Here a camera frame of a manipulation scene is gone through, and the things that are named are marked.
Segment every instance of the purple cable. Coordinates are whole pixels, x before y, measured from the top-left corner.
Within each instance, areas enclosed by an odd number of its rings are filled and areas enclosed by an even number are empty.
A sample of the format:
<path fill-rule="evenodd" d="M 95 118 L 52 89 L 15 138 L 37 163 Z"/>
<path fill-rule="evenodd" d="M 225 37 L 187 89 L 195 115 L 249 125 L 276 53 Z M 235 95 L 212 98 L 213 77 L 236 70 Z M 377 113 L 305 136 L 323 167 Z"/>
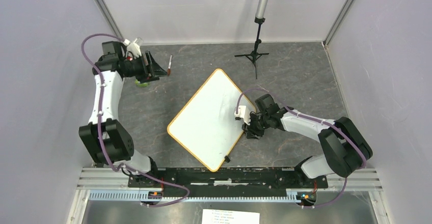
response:
<path fill-rule="evenodd" d="M 341 191 L 331 201 L 328 201 L 327 203 L 324 203 L 324 204 L 314 205 L 314 206 L 303 206 L 302 208 L 315 209 L 315 208 L 324 207 L 324 206 L 327 206 L 327 205 L 330 205 L 330 204 L 334 203 L 335 201 L 337 201 L 338 199 L 340 199 L 340 197 L 342 196 L 343 192 L 345 192 L 345 188 L 346 188 L 346 183 L 347 182 L 348 182 L 348 178 L 345 178 L 345 182 L 343 183 L 343 187 L 342 187 Z"/>
<path fill-rule="evenodd" d="M 240 100 L 241 100 L 241 97 L 245 94 L 245 93 L 248 93 L 248 92 L 250 92 L 250 91 L 262 91 L 262 92 L 266 92 L 266 93 L 269 93 L 272 97 L 274 97 L 278 102 L 280 102 L 280 103 L 282 103 L 282 105 L 284 106 L 284 108 L 288 111 L 288 112 L 290 112 L 291 114 L 293 114 L 293 115 L 295 115 L 295 116 L 298 116 L 298 117 L 301 117 L 301 118 L 304 118 L 304 119 L 306 119 L 306 120 L 310 120 L 310 121 L 314 121 L 314 122 L 318 122 L 318 123 L 321 123 L 322 121 L 320 121 L 320 120 L 318 120 L 318 119 L 316 119 L 316 118 L 313 118 L 313 117 L 310 117 L 310 116 L 307 116 L 307 115 L 304 115 L 304 114 L 301 114 L 301 113 L 296 113 L 296 112 L 294 112 L 294 111 L 292 111 L 292 110 L 290 110 L 289 108 L 288 108 L 288 106 L 284 103 L 284 102 L 282 102 L 282 100 L 281 99 L 279 99 L 277 96 L 275 96 L 274 94 L 272 94 L 270 91 L 267 91 L 266 89 L 262 89 L 262 88 L 251 88 L 251 89 L 247 89 L 246 91 L 244 91 L 244 92 L 242 92 L 241 94 L 240 94 L 240 96 L 239 96 L 239 98 L 238 98 L 238 100 L 237 100 L 237 106 L 235 107 L 235 112 L 236 113 L 238 113 L 238 106 L 240 105 Z M 353 148 L 354 148 L 354 150 L 359 154 L 359 156 L 360 156 L 360 158 L 362 158 L 362 161 L 363 161 L 363 163 L 362 163 L 362 165 L 361 165 L 361 167 L 360 167 L 360 169 L 362 169 L 362 168 L 364 168 L 364 167 L 366 167 L 366 157 L 364 156 L 364 154 L 360 151 L 360 149 L 354 144 L 354 142 L 351 140 L 351 139 L 349 139 L 349 137 L 347 136 L 347 135 L 345 135 L 345 133 L 343 133 L 339 128 L 337 128 L 336 126 L 334 126 L 334 125 L 332 125 L 331 123 L 328 123 L 328 122 L 326 122 L 326 121 L 324 121 L 324 122 L 322 122 L 323 124 L 325 124 L 325 125 L 327 125 L 327 126 L 330 126 L 331 128 L 333 128 L 335 131 L 337 131 Z M 343 187 L 342 187 L 342 189 L 341 189 L 341 191 L 339 192 L 339 194 L 333 199 L 333 200 L 331 200 L 331 201 L 329 201 L 329 202 L 327 202 L 327 203 L 324 203 L 324 204 L 320 204 L 320 205 L 316 205 L 316 206 L 304 206 L 303 208 L 307 208 L 307 209 L 314 209 L 314 208 L 318 208 L 318 207 L 324 207 L 324 206 L 327 206 L 327 205 L 329 205 L 329 204 L 332 204 L 332 203 L 334 203 L 336 200 L 338 200 L 341 196 L 342 196 L 342 194 L 343 194 L 343 192 L 345 191 L 345 188 L 346 188 L 346 184 L 347 184 L 347 182 L 348 182 L 348 178 L 345 178 L 345 182 L 344 182 L 344 184 L 343 184 Z"/>
<path fill-rule="evenodd" d="M 96 65 L 95 65 L 95 64 L 94 64 L 94 63 L 89 59 L 89 57 L 87 56 L 86 52 L 84 51 L 84 44 L 85 44 L 85 43 L 86 43 L 90 38 L 98 37 L 98 36 L 112 37 L 112 38 L 115 38 L 115 39 L 119 40 L 120 42 L 123 42 L 124 39 L 121 39 L 121 38 L 119 38 L 119 37 L 116 37 L 116 36 L 114 36 L 114 35 L 110 35 L 110 34 L 96 33 L 96 34 L 93 34 L 93 35 L 90 35 L 90 36 L 86 37 L 86 38 L 83 40 L 83 42 L 81 43 L 81 52 L 83 53 L 83 56 L 84 56 L 84 58 L 87 60 L 87 62 L 89 62 L 89 64 L 90 64 L 90 65 L 91 65 L 91 66 L 96 70 L 96 72 L 98 73 L 98 75 L 99 75 L 99 77 L 100 77 L 100 84 L 102 85 L 102 84 L 105 83 L 105 80 L 103 79 L 102 72 L 100 72 L 99 68 L 98 68 L 98 67 L 97 67 L 97 66 L 96 66 Z M 102 111 L 102 101 L 103 101 L 103 92 L 104 92 L 104 88 L 105 88 L 104 86 L 100 86 L 99 102 L 98 102 L 98 111 Z M 166 181 L 159 180 L 159 179 L 157 179 L 157 178 L 155 178 L 155 177 L 152 177 L 152 176 L 150 176 L 150 175 L 148 175 L 148 174 L 146 174 L 146 173 L 143 173 L 143 172 L 141 172 L 141 171 L 135 170 L 135 169 L 133 169 L 133 168 L 127 166 L 127 165 L 120 164 L 120 165 L 118 165 L 117 167 L 115 167 L 115 166 L 113 165 L 113 162 L 112 162 L 111 159 L 110 159 L 110 156 L 109 156 L 108 153 L 106 152 L 105 144 L 103 143 L 103 139 L 102 139 L 102 115 L 101 115 L 101 114 L 99 114 L 98 117 L 97 117 L 97 135 L 98 135 L 98 138 L 99 138 L 100 148 L 102 149 L 102 153 L 103 153 L 103 155 L 104 155 L 104 157 L 105 157 L 105 160 L 106 160 L 106 162 L 108 163 L 108 165 L 111 167 L 111 169 L 113 169 L 113 171 L 118 172 L 118 171 L 120 170 L 121 167 L 125 166 L 125 168 L 128 169 L 129 171 L 131 171 L 131 172 L 138 172 L 138 173 L 140 173 L 141 175 L 143 175 L 143 176 L 145 176 L 145 177 L 147 177 L 147 178 L 149 178 L 149 179 L 151 179 L 151 180 L 153 180 L 153 181 L 156 181 L 156 182 L 159 182 L 159 183 L 162 183 L 162 184 L 168 185 L 168 186 L 173 186 L 173 187 L 182 188 L 182 189 L 184 189 L 184 190 L 187 191 L 186 195 L 183 196 L 183 197 L 181 197 L 181 198 L 179 198 L 178 200 L 174 200 L 174 201 L 171 201 L 171 202 L 168 202 L 168 203 L 164 203 L 164 204 L 160 204 L 160 205 L 147 205 L 147 207 L 163 207 L 163 206 L 173 205 L 173 204 L 176 204 L 176 203 L 178 203 L 178 202 L 180 202 L 180 201 L 186 199 L 186 198 L 189 196 L 189 194 L 191 193 L 187 187 L 184 187 L 184 186 L 177 185 L 177 184 L 174 184 L 174 183 L 169 183 L 169 182 L 166 182 Z"/>

